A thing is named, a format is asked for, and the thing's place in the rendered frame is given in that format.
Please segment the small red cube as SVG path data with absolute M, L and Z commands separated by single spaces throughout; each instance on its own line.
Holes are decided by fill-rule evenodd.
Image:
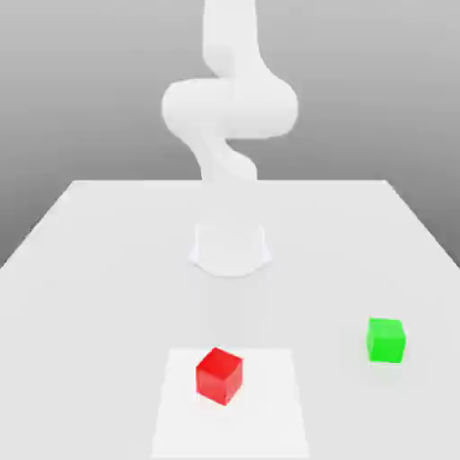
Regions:
M 243 359 L 220 348 L 213 348 L 196 366 L 198 394 L 227 406 L 243 383 Z

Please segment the small green cube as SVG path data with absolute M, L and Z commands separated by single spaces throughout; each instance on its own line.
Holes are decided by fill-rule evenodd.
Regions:
M 366 345 L 371 362 L 401 363 L 406 347 L 403 323 L 399 319 L 370 317 Z

